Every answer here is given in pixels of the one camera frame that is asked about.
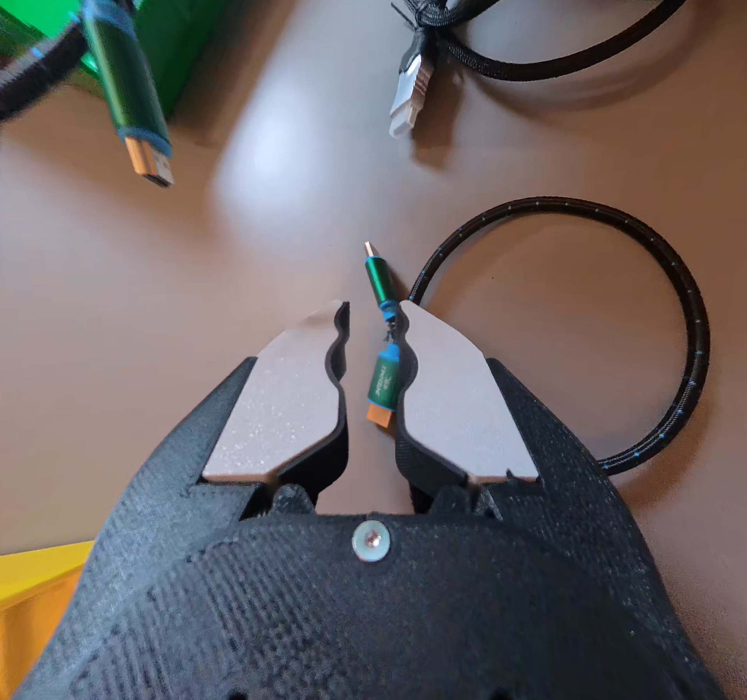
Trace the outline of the yellow plastic bin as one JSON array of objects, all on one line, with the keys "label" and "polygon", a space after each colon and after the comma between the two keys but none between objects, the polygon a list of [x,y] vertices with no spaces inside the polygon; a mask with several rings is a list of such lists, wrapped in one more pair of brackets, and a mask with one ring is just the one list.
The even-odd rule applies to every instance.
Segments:
[{"label": "yellow plastic bin", "polygon": [[10,698],[65,613],[93,541],[1,556],[1,698]]}]

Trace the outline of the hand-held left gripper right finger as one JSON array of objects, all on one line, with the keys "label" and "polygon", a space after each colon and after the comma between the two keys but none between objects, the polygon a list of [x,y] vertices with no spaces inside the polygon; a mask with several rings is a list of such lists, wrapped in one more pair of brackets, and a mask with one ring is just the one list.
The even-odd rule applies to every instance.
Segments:
[{"label": "hand-held left gripper right finger", "polygon": [[482,351],[412,301],[399,305],[397,332],[396,461],[410,486],[434,499],[445,487],[536,482],[537,466]]}]

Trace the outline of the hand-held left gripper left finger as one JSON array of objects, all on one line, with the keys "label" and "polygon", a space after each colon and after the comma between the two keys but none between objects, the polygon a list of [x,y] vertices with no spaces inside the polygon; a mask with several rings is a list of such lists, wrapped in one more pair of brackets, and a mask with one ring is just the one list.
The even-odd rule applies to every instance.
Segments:
[{"label": "hand-held left gripper left finger", "polygon": [[253,363],[202,478],[210,483],[296,484],[313,504],[346,469],[341,378],[350,303],[333,300],[281,332]]}]

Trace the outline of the green plastic bin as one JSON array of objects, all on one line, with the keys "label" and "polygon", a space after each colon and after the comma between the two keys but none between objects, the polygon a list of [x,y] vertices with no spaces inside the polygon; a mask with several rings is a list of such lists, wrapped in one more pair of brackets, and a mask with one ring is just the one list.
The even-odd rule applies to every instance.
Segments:
[{"label": "green plastic bin", "polygon": [[[57,36],[82,0],[1,0],[2,65],[43,39]],[[169,116],[192,64],[229,0],[135,0],[133,21]]]}]

